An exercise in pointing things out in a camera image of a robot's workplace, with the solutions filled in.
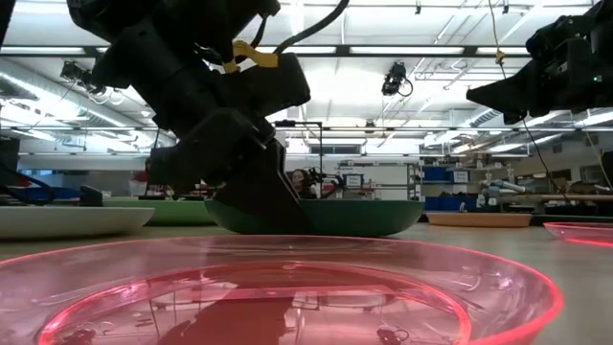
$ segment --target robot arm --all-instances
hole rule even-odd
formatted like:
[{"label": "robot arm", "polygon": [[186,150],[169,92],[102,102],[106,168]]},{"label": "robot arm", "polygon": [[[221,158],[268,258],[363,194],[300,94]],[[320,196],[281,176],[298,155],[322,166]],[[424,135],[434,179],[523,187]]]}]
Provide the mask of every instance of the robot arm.
[{"label": "robot arm", "polygon": [[[164,170],[177,184],[200,178],[223,184],[218,201],[263,217],[277,230],[310,232],[284,174],[284,148],[265,119],[309,101],[305,75],[293,54],[266,55],[244,42],[233,44],[254,17],[276,14],[277,0],[67,2],[78,26],[111,43],[97,60],[93,82],[132,85],[155,110],[153,121],[179,138],[175,147],[153,151],[153,171]],[[341,1],[340,11],[325,20],[335,19],[347,3]],[[258,65],[240,72],[237,55]],[[205,57],[220,61],[226,73],[210,69]],[[263,196],[270,198],[261,202]]]},{"label": "robot arm", "polygon": [[613,106],[613,1],[584,15],[561,16],[528,39],[532,60],[516,75],[468,90],[466,98],[503,112],[505,124],[547,115]]}]

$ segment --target black robotic arm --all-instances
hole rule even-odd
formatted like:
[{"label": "black robotic arm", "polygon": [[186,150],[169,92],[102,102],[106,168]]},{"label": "black robotic arm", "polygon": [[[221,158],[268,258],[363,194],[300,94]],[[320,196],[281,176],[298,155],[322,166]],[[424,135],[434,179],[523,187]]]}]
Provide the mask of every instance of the black robotic arm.
[{"label": "black robotic arm", "polygon": [[[153,171],[164,170],[178,185],[200,178],[223,185],[215,199],[265,218],[277,231],[310,232],[284,174],[284,148],[265,119],[309,101],[305,75],[297,57],[283,49],[267,55],[233,43],[257,15],[263,20],[276,14],[277,0],[67,2],[78,26],[111,43],[96,63],[93,82],[132,85],[155,110],[153,121],[180,139],[173,148],[152,152]],[[334,20],[348,2],[341,1],[324,21]],[[226,73],[210,69],[203,51],[218,58]],[[258,65],[241,72],[238,55]]]}]

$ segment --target red plastic plate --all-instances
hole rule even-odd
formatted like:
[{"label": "red plastic plate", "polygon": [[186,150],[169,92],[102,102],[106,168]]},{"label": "red plastic plate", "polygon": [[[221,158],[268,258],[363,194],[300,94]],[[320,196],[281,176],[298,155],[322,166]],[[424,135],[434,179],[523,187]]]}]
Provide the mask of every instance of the red plastic plate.
[{"label": "red plastic plate", "polygon": [[0,263],[10,344],[523,344],[562,307],[547,277],[414,241],[126,241]]},{"label": "red plastic plate", "polygon": [[568,242],[613,246],[613,224],[548,222],[545,228]]}]

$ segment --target person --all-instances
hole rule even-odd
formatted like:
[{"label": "person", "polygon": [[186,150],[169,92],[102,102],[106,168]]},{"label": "person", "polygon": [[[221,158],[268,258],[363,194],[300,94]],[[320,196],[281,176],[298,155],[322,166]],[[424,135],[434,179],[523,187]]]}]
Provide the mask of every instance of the person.
[{"label": "person", "polygon": [[298,193],[298,196],[303,199],[317,198],[317,194],[310,188],[308,172],[304,169],[296,169],[291,174],[291,184]]},{"label": "person", "polygon": [[147,181],[149,180],[149,169],[150,168],[151,168],[151,162],[147,158],[147,160],[145,161],[145,170],[143,172],[135,173],[134,176],[132,177],[132,181],[147,183]]}]

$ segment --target ceiling light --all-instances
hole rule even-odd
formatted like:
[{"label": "ceiling light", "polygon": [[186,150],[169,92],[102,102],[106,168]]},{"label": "ceiling light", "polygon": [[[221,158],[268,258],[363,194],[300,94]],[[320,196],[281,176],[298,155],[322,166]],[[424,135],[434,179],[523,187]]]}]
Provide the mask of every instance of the ceiling light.
[{"label": "ceiling light", "polygon": [[351,47],[352,54],[459,55],[463,47]]},{"label": "ceiling light", "polygon": [[540,145],[540,144],[543,144],[543,143],[547,143],[550,140],[559,138],[561,136],[562,136],[562,134],[554,134],[554,135],[546,136],[546,137],[543,137],[543,138],[535,140],[534,143],[537,144],[537,145]]},{"label": "ceiling light", "polygon": [[[537,117],[534,119],[531,119],[530,121],[528,121],[526,123],[527,127],[532,127],[532,126],[538,126],[540,124],[544,124],[546,122],[548,122],[549,120],[552,120],[553,118],[565,114],[567,113],[566,111],[553,111],[550,112],[549,114],[545,115],[545,116],[541,116],[541,117]],[[523,122],[517,125],[518,127],[522,127],[523,126]]]},{"label": "ceiling light", "polygon": [[526,153],[502,153],[502,154],[493,154],[492,158],[528,158],[529,154]]},{"label": "ceiling light", "polygon": [[115,134],[113,132],[109,132],[108,130],[101,130],[100,133],[104,134],[104,135],[108,135],[108,136],[113,137],[113,138],[117,138],[117,134]]},{"label": "ceiling light", "polygon": [[79,47],[3,47],[1,55],[85,55]]},{"label": "ceiling light", "polygon": [[125,125],[124,125],[124,124],[122,124],[121,122],[116,121],[116,120],[113,120],[113,119],[109,118],[109,117],[108,117],[108,116],[106,116],[106,115],[102,115],[102,114],[101,114],[101,113],[99,113],[99,112],[93,111],[93,110],[91,110],[91,109],[90,109],[88,112],[89,112],[90,114],[92,114],[92,115],[96,116],[96,117],[99,117],[99,118],[101,118],[101,119],[103,119],[103,120],[107,121],[109,124],[113,124],[113,125],[115,125],[115,126],[117,126],[117,127],[125,127]]},{"label": "ceiling light", "polygon": [[66,14],[68,15],[68,6],[65,1],[50,1],[50,2],[27,2],[17,1],[13,12],[15,13],[32,13],[32,14]]},{"label": "ceiling light", "polygon": [[575,127],[587,127],[613,120],[613,112],[592,115],[585,120],[575,122]]},{"label": "ceiling light", "polygon": [[12,130],[13,133],[17,133],[19,135],[26,135],[26,136],[30,136],[36,139],[41,139],[41,140],[46,140],[46,141],[55,141],[56,138],[54,138],[53,136],[47,134],[47,133],[43,133],[41,131],[38,130],[30,130],[30,131],[21,131],[21,130]]},{"label": "ceiling light", "polygon": [[[277,49],[274,46],[259,47],[258,51],[261,53],[273,53]],[[336,47],[327,46],[292,46],[284,50],[284,53],[293,53],[298,55],[309,54],[334,54],[336,53]]]},{"label": "ceiling light", "polygon": [[489,152],[504,152],[508,150],[515,150],[517,148],[522,147],[524,144],[503,144],[493,148],[490,148]]},{"label": "ceiling light", "polygon": [[[527,56],[528,50],[524,47],[500,47],[500,50],[506,55],[525,55]],[[495,55],[497,51],[496,47],[480,47],[477,48],[478,55]]]}]

